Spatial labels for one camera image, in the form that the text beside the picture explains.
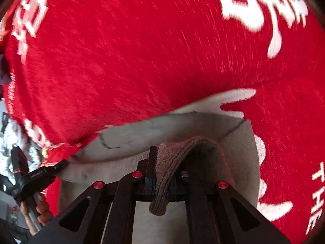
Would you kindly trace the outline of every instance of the finger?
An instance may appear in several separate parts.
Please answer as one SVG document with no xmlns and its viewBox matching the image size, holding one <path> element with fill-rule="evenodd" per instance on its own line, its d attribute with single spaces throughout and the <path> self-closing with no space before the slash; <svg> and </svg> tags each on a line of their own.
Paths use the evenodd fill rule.
<svg viewBox="0 0 325 244">
<path fill-rule="evenodd" d="M 29 232 L 30 232 L 30 234 L 31 234 L 32 236 L 34 236 L 38 231 L 37 231 L 37 229 L 36 229 L 36 227 L 35 227 L 33 221 L 32 221 L 31 219 L 26 220 L 26 224 L 27 224 L 27 226 L 28 226 L 28 228 L 29 228 Z"/>
<path fill-rule="evenodd" d="M 53 218 L 53 213 L 51 211 L 46 211 L 45 213 L 41 214 L 37 220 L 42 224 L 46 224 Z"/>
<path fill-rule="evenodd" d="M 38 194 L 38 199 L 39 199 L 41 202 L 45 202 L 45 201 L 46 201 L 45 195 L 43 195 L 43 194 Z"/>
<path fill-rule="evenodd" d="M 28 209 L 29 209 L 29 208 L 28 208 L 27 204 L 26 204 L 25 202 L 22 202 L 22 203 L 21 203 L 20 210 L 21 210 L 22 214 L 23 214 L 25 217 L 26 217 L 26 216 L 29 217 Z"/>
<path fill-rule="evenodd" d="M 47 202 L 40 202 L 36 207 L 36 211 L 39 212 L 40 214 L 45 213 L 49 209 L 50 209 L 50 206 L 48 205 Z"/>
</svg>

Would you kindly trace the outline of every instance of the human hand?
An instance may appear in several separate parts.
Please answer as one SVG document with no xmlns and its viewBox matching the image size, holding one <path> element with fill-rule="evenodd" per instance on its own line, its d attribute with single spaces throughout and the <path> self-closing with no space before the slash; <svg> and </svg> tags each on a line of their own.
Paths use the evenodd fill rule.
<svg viewBox="0 0 325 244">
<path fill-rule="evenodd" d="M 36 207 L 36 211 L 40 213 L 37 220 L 40 223 L 42 223 L 43 226 L 45 226 L 47 224 L 47 222 L 49 222 L 53 218 L 53 213 L 49 210 L 49 205 L 45 201 L 45 196 L 43 194 L 39 194 L 38 198 L 41 202 Z M 22 202 L 20 210 L 25 217 L 26 224 L 29 227 L 29 231 L 30 231 L 31 235 L 34 236 L 37 233 L 37 230 L 34 226 L 34 221 L 31 220 L 31 218 L 28 214 L 27 204 Z"/>
</svg>

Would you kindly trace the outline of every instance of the red screw cap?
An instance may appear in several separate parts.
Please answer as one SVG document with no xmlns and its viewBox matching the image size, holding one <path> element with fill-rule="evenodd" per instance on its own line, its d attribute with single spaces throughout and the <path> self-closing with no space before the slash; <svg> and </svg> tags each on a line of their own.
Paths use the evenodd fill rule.
<svg viewBox="0 0 325 244">
<path fill-rule="evenodd" d="M 220 189 L 227 189 L 228 188 L 228 183 L 226 183 L 224 181 L 220 181 L 220 182 L 218 182 L 218 187 Z"/>
<path fill-rule="evenodd" d="M 140 171 L 134 171 L 134 172 L 132 172 L 132 177 L 133 178 L 141 178 L 142 177 L 142 172 L 140 172 Z"/>
<path fill-rule="evenodd" d="M 104 183 L 103 182 L 98 181 L 98 182 L 95 182 L 94 183 L 94 188 L 95 189 L 101 189 L 103 187 L 104 187 Z"/>
</svg>

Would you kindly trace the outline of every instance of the red t-shirt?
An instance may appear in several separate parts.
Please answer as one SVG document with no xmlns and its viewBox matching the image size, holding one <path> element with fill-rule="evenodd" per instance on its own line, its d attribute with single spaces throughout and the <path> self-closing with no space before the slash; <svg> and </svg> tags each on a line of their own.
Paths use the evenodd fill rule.
<svg viewBox="0 0 325 244">
<path fill-rule="evenodd" d="M 19 0 L 13 12 L 6 104 L 49 162 L 107 125 L 251 88 L 225 107 L 240 106 L 264 153 L 260 208 L 293 243 L 310 231 L 325 185 L 325 34 L 304 0 Z"/>
</svg>

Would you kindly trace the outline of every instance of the red fabric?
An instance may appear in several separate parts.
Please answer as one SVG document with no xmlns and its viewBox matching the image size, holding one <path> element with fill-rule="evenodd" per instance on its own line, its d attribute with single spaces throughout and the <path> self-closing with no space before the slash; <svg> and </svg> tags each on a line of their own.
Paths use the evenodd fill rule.
<svg viewBox="0 0 325 244">
<path fill-rule="evenodd" d="M 16 37 L 6 40 L 13 76 L 5 87 L 10 115 L 21 123 L 30 120 L 51 145 L 64 143 L 49 151 L 49 162 L 56 162 L 106 125 L 140 121 L 254 85 L 256 96 L 242 103 L 267 147 L 262 176 L 269 183 L 263 197 L 301 201 L 275 221 L 297 243 L 315 201 L 303 178 L 311 182 L 322 157 L 315 153 L 323 119 L 315 113 L 322 111 L 324 91 L 304 76 L 323 76 L 325 34 L 310 9 L 306 26 L 295 18 L 291 28 L 277 10 L 282 46 L 268 58 L 271 16 L 264 3 L 259 6 L 264 23 L 253 32 L 238 19 L 225 19 L 220 0 L 47 0 L 37 33 L 22 28 L 26 60 L 17 54 Z M 280 180 L 287 181 L 287 190 L 278 189 Z M 58 183 L 48 189 L 50 198 L 56 214 Z"/>
<path fill-rule="evenodd" d="M 249 100 L 224 105 L 239 110 L 251 120 L 254 134 L 265 143 L 261 178 L 267 184 L 262 203 L 293 203 L 288 214 L 273 223 L 292 241 L 301 243 L 308 228 L 314 192 L 325 186 L 312 180 L 325 161 L 325 83 L 308 77 L 282 79 L 253 85 L 256 95 Z"/>
</svg>

